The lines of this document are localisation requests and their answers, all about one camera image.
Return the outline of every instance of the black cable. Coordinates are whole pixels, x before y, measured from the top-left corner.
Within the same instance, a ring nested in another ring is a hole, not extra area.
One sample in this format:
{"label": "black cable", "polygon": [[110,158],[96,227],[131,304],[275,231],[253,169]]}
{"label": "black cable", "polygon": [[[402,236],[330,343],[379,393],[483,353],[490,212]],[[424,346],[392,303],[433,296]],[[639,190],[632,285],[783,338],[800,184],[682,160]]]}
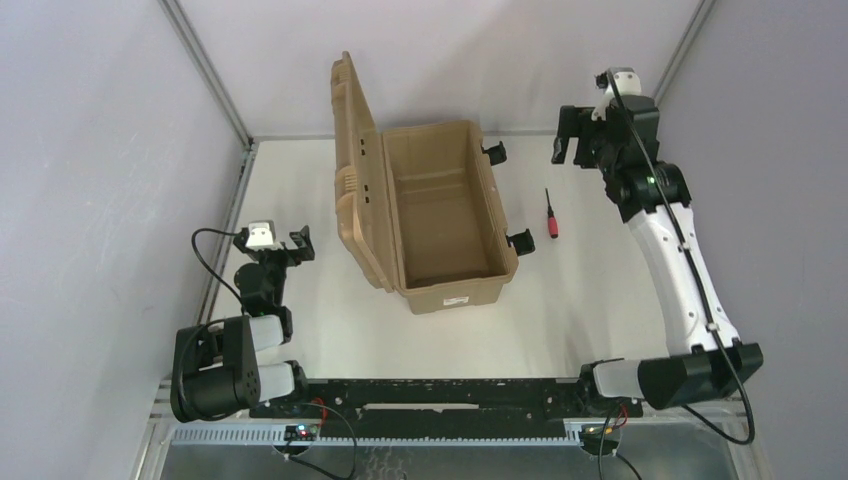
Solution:
{"label": "black cable", "polygon": [[622,462],[624,462],[624,464],[625,464],[625,465],[627,465],[628,467],[630,467],[630,470],[633,472],[633,474],[634,474],[634,475],[636,475],[636,478],[637,478],[638,480],[642,480],[642,475],[639,475],[639,471],[638,471],[638,470],[636,470],[636,467],[634,467],[632,463],[630,463],[630,460],[627,460],[626,458],[624,458],[624,456],[623,456],[623,455],[621,455],[621,454],[620,454],[620,453],[618,453],[618,452],[616,452],[616,453],[615,453],[615,456],[616,456],[619,460],[621,460]]}
{"label": "black cable", "polygon": [[200,250],[197,249],[197,234],[201,232],[217,233],[218,235],[224,235],[227,237],[237,237],[239,234],[233,232],[225,232],[223,230],[217,230],[214,228],[198,228],[194,231],[194,233],[191,234],[191,249],[194,250],[194,255],[200,261],[200,264],[203,265],[203,268],[205,268],[206,271],[209,272],[209,274],[212,275],[213,278],[215,278],[215,280],[221,282],[221,285],[227,287],[227,290],[229,290],[230,293],[232,293],[233,296],[236,297],[236,300],[238,300],[239,302],[239,307],[241,307],[241,313],[244,314],[244,303],[241,300],[241,295],[239,295],[238,292],[236,292],[236,290],[229,283],[227,283],[223,278],[221,278],[221,276],[218,275],[215,270],[213,270],[212,267],[209,266],[208,263],[206,263],[206,260],[203,259],[203,255],[200,254]]}
{"label": "black cable", "polygon": [[208,415],[204,414],[203,412],[194,408],[194,406],[189,403],[188,399],[186,398],[186,394],[185,394],[185,384],[183,383],[183,364],[185,363],[186,353],[188,353],[188,347],[197,342],[197,339],[200,338],[200,334],[203,333],[204,331],[209,330],[209,327],[211,327],[212,325],[224,323],[225,321],[226,321],[226,319],[222,319],[222,320],[215,320],[215,321],[212,321],[212,322],[209,322],[209,323],[205,323],[203,325],[197,326],[195,328],[195,330],[193,332],[191,332],[191,336],[189,336],[188,340],[183,344],[183,348],[180,350],[180,354],[177,357],[179,359],[177,361],[177,368],[176,368],[176,370],[174,370],[173,375],[172,375],[173,378],[171,379],[172,382],[177,382],[177,398],[179,399],[179,402],[183,406],[183,408],[186,408],[189,411],[189,413],[193,412],[199,420],[204,420],[204,421],[207,421],[207,422],[217,422],[218,420],[223,420],[223,419],[229,417],[230,414],[226,413],[226,414],[219,414],[219,415],[215,415],[215,416],[208,416]]}
{"label": "black cable", "polygon": [[[304,467],[315,470],[316,472],[318,472],[318,473],[320,473],[320,474],[324,475],[325,477],[330,478],[332,480],[352,480],[354,478],[354,475],[356,475],[356,447],[357,447],[357,443],[356,443],[356,434],[354,433],[353,427],[351,426],[350,422],[348,422],[347,419],[344,417],[344,415],[339,413],[337,410],[330,408],[326,405],[321,405],[321,404],[318,404],[318,403],[296,403],[295,405],[306,405],[306,406],[311,406],[311,407],[322,408],[322,409],[327,410],[329,412],[335,413],[337,417],[342,419],[342,421],[345,423],[345,425],[347,425],[348,430],[350,430],[350,438],[353,440],[353,464],[350,467],[350,473],[346,477],[340,477],[340,476],[338,476],[334,473],[331,473],[331,472],[328,472],[327,470],[324,470],[323,468],[321,468],[321,467],[319,467],[315,464],[309,463],[306,460],[302,460],[302,459],[300,459],[300,458],[298,458],[294,455],[288,455],[288,457],[287,457],[288,460],[291,460],[294,463],[297,463],[299,465],[303,465]],[[291,442],[292,442],[291,440],[286,442],[286,445],[283,447],[283,454],[287,454],[287,450],[288,450],[288,447],[291,444]]]}
{"label": "black cable", "polygon": [[633,125],[633,119],[630,118],[630,115],[624,108],[624,101],[621,98],[621,93],[618,91],[618,85],[615,83],[615,73],[613,73],[612,70],[607,70],[606,74],[607,80],[609,81],[610,87],[612,88],[613,95],[615,96],[615,100],[616,102],[618,102],[618,107],[623,111],[624,122],[627,124],[627,127],[630,129],[630,133],[636,140],[636,144],[642,151],[642,155],[645,157],[645,162],[647,162],[648,164],[648,169],[651,171],[651,175],[656,180],[654,184],[657,186],[657,191],[660,193],[663,206],[665,207],[669,217],[671,218],[671,224],[674,227],[674,232],[677,234],[677,240],[678,242],[680,242],[680,247],[683,249],[683,254],[686,257],[686,263],[689,265],[689,270],[692,272],[692,277],[695,279],[695,285],[698,288],[698,295],[701,298],[701,305],[703,306],[704,313],[707,316],[707,325],[710,329],[710,333],[712,333],[713,340],[715,340],[715,343],[718,346],[721,355],[724,357],[724,361],[727,363],[727,366],[730,369],[730,374],[733,376],[734,382],[736,382],[739,394],[742,396],[742,404],[745,406],[745,417],[748,421],[748,437],[743,440],[731,437],[723,430],[721,430],[717,425],[707,420],[706,417],[696,412],[688,405],[684,405],[683,408],[686,409],[686,411],[688,411],[692,415],[694,415],[698,420],[702,421],[704,425],[709,427],[711,430],[721,435],[721,437],[725,440],[731,443],[735,443],[737,445],[750,445],[754,442],[756,430],[754,428],[754,412],[751,408],[751,402],[748,400],[748,392],[745,391],[745,387],[742,385],[742,381],[739,379],[739,375],[736,373],[736,367],[733,366],[733,362],[730,360],[730,356],[727,355],[727,351],[725,350],[724,344],[721,341],[721,336],[719,336],[718,331],[715,329],[715,320],[713,319],[713,313],[710,309],[710,303],[709,299],[707,298],[706,288],[704,288],[704,282],[701,280],[701,275],[698,273],[698,268],[695,265],[695,259],[692,257],[692,252],[689,250],[689,244],[686,242],[686,237],[683,235],[683,230],[680,228],[680,223],[677,221],[677,216],[671,209],[671,205],[668,203],[668,198],[666,198],[665,192],[663,192],[662,186],[660,185],[659,178],[657,177],[657,173],[654,170],[654,164],[651,162],[651,156],[648,154],[648,150],[645,148],[645,144],[642,142],[642,138],[639,137],[639,132],[636,130],[636,126]]}

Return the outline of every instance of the tan plastic toolbox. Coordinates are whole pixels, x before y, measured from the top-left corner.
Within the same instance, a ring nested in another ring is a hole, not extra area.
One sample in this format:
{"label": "tan plastic toolbox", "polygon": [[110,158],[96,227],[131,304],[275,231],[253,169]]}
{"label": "tan plastic toolbox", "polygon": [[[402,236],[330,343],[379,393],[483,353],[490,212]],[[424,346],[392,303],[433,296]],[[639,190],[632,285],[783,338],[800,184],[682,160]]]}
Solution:
{"label": "tan plastic toolbox", "polygon": [[[496,301],[533,242],[529,231],[507,238],[480,128],[456,121],[380,134],[347,52],[331,87],[339,237],[371,285],[397,290],[415,314]],[[488,151],[505,160],[497,148]]]}

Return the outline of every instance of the gray wall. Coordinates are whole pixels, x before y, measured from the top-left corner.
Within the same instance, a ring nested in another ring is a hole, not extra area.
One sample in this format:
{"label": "gray wall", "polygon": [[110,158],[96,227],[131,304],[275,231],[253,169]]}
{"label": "gray wall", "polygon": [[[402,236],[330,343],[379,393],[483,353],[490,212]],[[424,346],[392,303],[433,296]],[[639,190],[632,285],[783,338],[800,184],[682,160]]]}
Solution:
{"label": "gray wall", "polygon": [[662,106],[777,478],[844,478],[848,2],[720,1]]}
{"label": "gray wall", "polygon": [[127,478],[240,148],[153,0],[4,1],[0,59],[0,471]]}

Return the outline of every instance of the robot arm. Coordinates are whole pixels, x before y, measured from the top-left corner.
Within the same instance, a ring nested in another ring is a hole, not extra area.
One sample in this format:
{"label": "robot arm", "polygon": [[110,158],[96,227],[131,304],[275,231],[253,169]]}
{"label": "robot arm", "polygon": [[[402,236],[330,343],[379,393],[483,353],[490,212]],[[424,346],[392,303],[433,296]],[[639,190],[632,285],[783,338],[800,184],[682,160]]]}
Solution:
{"label": "robot arm", "polygon": [[[262,365],[256,356],[292,337],[283,306],[286,269],[315,259],[309,227],[290,234],[296,249],[277,241],[271,221],[252,222],[233,244],[252,262],[235,274],[242,312],[177,332],[171,409],[180,422],[219,420],[271,398],[299,396],[306,377],[295,361]],[[210,331],[209,326],[223,328]]]}
{"label": "robot arm", "polygon": [[[599,106],[560,109],[552,163],[564,163],[569,139],[577,138],[574,164],[601,171],[607,197],[618,206],[622,221],[648,262],[670,356],[584,365],[581,379],[589,386],[589,395],[645,399],[656,409],[726,397],[737,386],[716,339],[720,339],[743,382],[762,365],[762,352],[756,343],[741,342],[721,307],[698,246],[691,196],[683,174],[675,165],[657,161],[659,110],[653,99],[641,95],[641,82],[632,69],[612,69],[609,73],[615,77],[621,104],[607,75],[597,77],[598,86],[605,89]],[[635,142],[625,115],[635,127],[644,152]],[[682,242],[672,218],[677,221]],[[711,309],[710,315],[704,308]]]}

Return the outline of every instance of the toolbox latch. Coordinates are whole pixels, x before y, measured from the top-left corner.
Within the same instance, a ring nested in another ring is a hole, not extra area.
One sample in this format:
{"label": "toolbox latch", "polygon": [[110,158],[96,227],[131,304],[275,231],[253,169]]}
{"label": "toolbox latch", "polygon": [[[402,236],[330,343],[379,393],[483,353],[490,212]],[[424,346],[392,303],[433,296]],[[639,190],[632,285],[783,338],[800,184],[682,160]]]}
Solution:
{"label": "toolbox latch", "polygon": [[506,242],[515,249],[515,254],[519,257],[536,251],[536,242],[533,241],[529,228],[515,235],[507,235]]}
{"label": "toolbox latch", "polygon": [[506,148],[503,142],[498,142],[494,147],[483,148],[483,153],[489,156],[489,165],[493,167],[506,161]]}

